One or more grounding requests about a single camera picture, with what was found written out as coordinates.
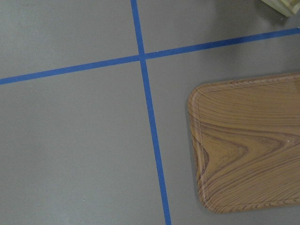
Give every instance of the brown tray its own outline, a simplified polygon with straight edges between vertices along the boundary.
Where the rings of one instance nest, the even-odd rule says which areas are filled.
[[[300,73],[201,85],[188,109],[207,209],[300,204]]]

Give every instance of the cream-colored object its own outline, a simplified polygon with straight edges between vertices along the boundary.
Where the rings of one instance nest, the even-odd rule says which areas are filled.
[[[295,15],[300,9],[300,0],[262,0],[285,16]]]

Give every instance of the blue tape strip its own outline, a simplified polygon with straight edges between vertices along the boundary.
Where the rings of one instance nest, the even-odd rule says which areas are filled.
[[[146,63],[146,58],[145,58],[142,29],[141,29],[141,23],[140,23],[136,0],[131,0],[131,9],[132,9],[133,20],[134,20],[134,24],[135,24],[136,41],[137,41],[139,56],[141,59],[140,63],[141,63],[141,70],[142,70],[142,80],[143,80],[143,84],[144,84],[146,104],[147,104],[147,109],[148,109],[148,117],[149,117],[150,129],[151,129],[154,156],[155,156],[155,161],[156,161],[160,194],[161,194],[163,211],[164,211],[164,216],[165,216],[165,224],[172,225],[167,191],[166,191],[166,187],[165,187],[164,170],[163,170],[163,164],[162,164],[161,155],[160,155],[158,134],[157,134],[157,129],[156,129],[153,104],[152,104],[152,96],[151,96],[151,90],[150,90],[147,63]]]
[[[15,83],[15,82],[19,82],[19,81],[32,80],[32,79],[37,79],[37,78],[42,78],[42,77],[47,77],[47,76],[67,74],[67,73],[72,73],[72,72],[77,72],[77,71],[88,70],[88,69],[113,66],[113,65],[123,64],[123,63],[135,62],[135,61],[139,61],[139,60],[140,60],[140,57],[138,55],[134,55],[134,56],[118,58],[118,59],[113,59],[113,60],[92,62],[92,63],[82,64],[82,65],[77,65],[77,66],[72,66],[72,67],[64,67],[64,68],[59,68],[59,69],[52,69],[52,70],[47,70],[47,71],[43,71],[43,72],[32,73],[32,74],[7,77],[7,78],[0,79],[0,85],[7,84],[7,83]]]
[[[163,51],[158,51],[158,52],[151,52],[151,53],[146,54],[146,59],[154,59],[154,58],[164,57],[164,56],[168,56],[168,55],[189,53],[189,52],[195,52],[195,51],[205,50],[205,49],[210,49],[210,48],[218,48],[218,47],[227,46],[227,45],[236,45],[236,44],[241,44],[241,43],[245,43],[245,42],[259,41],[259,40],[264,40],[264,39],[269,39],[269,38],[277,38],[277,37],[294,35],[294,34],[300,34],[300,28],[280,30],[280,31],[250,35],[250,36],[245,36],[245,37],[232,38],[232,39],[227,39],[227,40],[222,40],[222,41],[208,42],[208,43],[199,44],[199,45],[174,48],[174,49],[163,50]]]

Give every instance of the gray floor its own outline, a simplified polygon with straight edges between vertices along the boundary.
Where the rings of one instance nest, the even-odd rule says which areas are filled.
[[[146,53],[300,26],[259,0],[138,9]],[[0,78],[138,54],[130,1],[6,0],[0,19]],[[299,206],[207,211],[187,115],[199,84],[299,61],[299,34],[147,60],[173,225],[299,224]],[[1,85],[0,96],[0,225],[165,224],[138,61]]]

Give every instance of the blue tape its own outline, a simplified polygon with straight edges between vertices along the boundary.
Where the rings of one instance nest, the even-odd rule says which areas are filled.
[[[283,37],[283,36],[294,35],[294,34],[300,34],[300,29],[293,28],[293,29],[288,29],[288,30],[280,30],[280,31],[250,35],[250,36],[245,36],[245,37],[238,37],[238,38],[232,38],[232,39],[227,39],[227,40],[208,42],[208,43],[199,44],[199,45],[173,48],[173,49],[163,50],[163,51],[158,51],[158,52],[151,52],[151,53],[146,54],[146,59],[154,59],[154,58],[159,58],[159,57],[164,57],[164,56],[169,56],[169,55],[190,53],[190,52],[195,52],[195,51],[199,51],[199,50],[218,48],[218,47],[223,47],[223,46],[228,46],[228,45],[236,45],[236,44],[241,44],[241,43],[245,43],[245,42],[259,41],[259,40]]]
[[[47,76],[67,74],[67,73],[72,73],[72,72],[77,72],[77,71],[88,70],[88,69],[113,66],[113,65],[123,64],[123,63],[135,62],[135,61],[139,61],[139,60],[140,60],[140,57],[138,55],[134,55],[134,56],[128,56],[128,57],[118,58],[118,59],[113,59],[113,60],[92,62],[92,63],[82,64],[82,65],[77,65],[77,66],[72,66],[72,67],[64,67],[64,68],[59,68],[59,69],[52,69],[52,70],[47,70],[47,71],[43,71],[43,72],[32,73],[32,74],[7,77],[7,78],[0,79],[0,85],[7,84],[7,83],[26,81],[26,80],[32,80],[32,79],[37,79],[37,78],[42,78],[42,77],[47,77]]]
[[[153,103],[152,103],[152,96],[151,96],[151,90],[150,90],[147,63],[146,63],[146,58],[145,58],[142,29],[141,29],[141,23],[140,23],[136,0],[131,0],[131,9],[132,9],[132,15],[133,15],[133,20],[134,20],[134,24],[135,24],[136,41],[137,41],[137,46],[138,46],[138,51],[139,51],[139,56],[140,56],[142,80],[143,80],[143,84],[144,84],[144,91],[145,91],[146,104],[147,104],[148,117],[149,117],[150,130],[151,130],[151,137],[152,137],[154,156],[155,156],[155,162],[156,162],[156,168],[157,168],[158,182],[159,182],[163,211],[164,211],[164,216],[165,216],[165,224],[172,225],[167,191],[166,191],[166,187],[165,187],[164,170],[163,170],[163,164],[162,164],[161,155],[160,155],[158,134],[157,134],[156,122],[155,122],[155,116],[154,116],[154,110],[153,110]]]

